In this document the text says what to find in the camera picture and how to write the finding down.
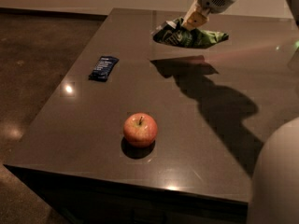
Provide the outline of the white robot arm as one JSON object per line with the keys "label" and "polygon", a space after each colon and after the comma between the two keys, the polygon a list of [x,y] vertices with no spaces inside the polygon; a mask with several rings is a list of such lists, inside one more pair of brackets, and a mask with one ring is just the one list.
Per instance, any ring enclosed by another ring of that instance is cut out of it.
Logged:
{"label": "white robot arm", "polygon": [[[192,30],[236,0],[194,0],[183,25]],[[279,127],[263,146],[252,177],[246,224],[299,224],[299,118]]]}

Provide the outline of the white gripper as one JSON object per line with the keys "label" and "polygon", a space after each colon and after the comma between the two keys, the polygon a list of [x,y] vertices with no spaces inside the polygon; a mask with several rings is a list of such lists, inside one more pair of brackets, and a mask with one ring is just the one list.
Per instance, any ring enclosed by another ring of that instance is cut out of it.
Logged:
{"label": "white gripper", "polygon": [[236,0],[197,0],[196,5],[192,5],[186,13],[182,26],[191,31],[208,21],[210,13],[219,14],[224,12]]}

